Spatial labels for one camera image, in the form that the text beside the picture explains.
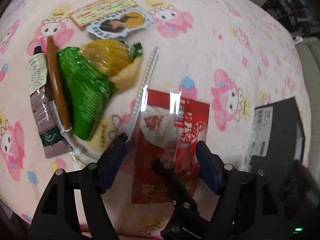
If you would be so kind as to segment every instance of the bed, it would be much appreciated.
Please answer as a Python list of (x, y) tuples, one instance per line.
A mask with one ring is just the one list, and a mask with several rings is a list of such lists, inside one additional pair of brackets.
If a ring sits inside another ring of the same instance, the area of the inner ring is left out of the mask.
[[(60, 49), (92, 41), (68, 14), (94, 1), (13, 0), (0, 19), (0, 194), (29, 223), (53, 172), (75, 167), (68, 153), (45, 158), (30, 106), (27, 65), (34, 46), (49, 34)], [(309, 98), (294, 43), (280, 23), (249, 0), (134, 1), (155, 21), (127, 38), (142, 42), (144, 58), (135, 86), (113, 97), (105, 111), (104, 118), (119, 118), (115, 132), (128, 122), (148, 56), (158, 46), (149, 87), (210, 106), (206, 143), (224, 163), (243, 165), (255, 107), (295, 97), (306, 137), (303, 164), (308, 165)], [(173, 206), (131, 203), (134, 165), (129, 151), (113, 187), (102, 196), (105, 207), (117, 233), (160, 239)], [(202, 180), (193, 197), (200, 214), (210, 219), (218, 197)], [(86, 231), (79, 192), (76, 202)]]

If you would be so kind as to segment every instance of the red snack bag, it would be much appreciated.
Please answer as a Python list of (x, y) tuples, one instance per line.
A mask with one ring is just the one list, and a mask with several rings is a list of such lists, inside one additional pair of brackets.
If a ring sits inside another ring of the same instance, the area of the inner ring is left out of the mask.
[(165, 169), (174, 169), (193, 196), (199, 174), (196, 143), (206, 140), (209, 104), (180, 94), (148, 90), (141, 108), (132, 204), (168, 202), (163, 179), (152, 171), (159, 158)]

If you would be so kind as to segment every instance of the brown stick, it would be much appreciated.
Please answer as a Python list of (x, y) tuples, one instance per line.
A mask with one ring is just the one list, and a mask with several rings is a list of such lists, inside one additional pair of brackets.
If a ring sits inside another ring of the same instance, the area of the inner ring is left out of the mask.
[(60, 119), (65, 130), (71, 128), (67, 104), (64, 99), (62, 84), (59, 75), (57, 62), (57, 47), (54, 44), (53, 36), (47, 38), (47, 61), (50, 85), (53, 92), (54, 101), (57, 105)]

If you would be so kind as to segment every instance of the green package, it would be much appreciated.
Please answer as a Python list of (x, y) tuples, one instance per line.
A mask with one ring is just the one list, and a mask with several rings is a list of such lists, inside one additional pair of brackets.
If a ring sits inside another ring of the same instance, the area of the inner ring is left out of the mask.
[(80, 139), (89, 141), (117, 88), (80, 54), (80, 48), (60, 50), (58, 60), (73, 131)]

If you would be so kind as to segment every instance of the white tag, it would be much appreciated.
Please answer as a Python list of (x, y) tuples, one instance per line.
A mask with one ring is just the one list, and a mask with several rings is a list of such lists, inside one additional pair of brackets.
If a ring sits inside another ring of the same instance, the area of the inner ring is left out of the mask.
[(253, 141), (251, 155), (265, 157), (267, 155), (272, 126), (273, 107), (259, 108), (254, 111)]
[(47, 74), (48, 68), (45, 54), (39, 53), (34, 55), (29, 61), (28, 66), (30, 95), (47, 83)]

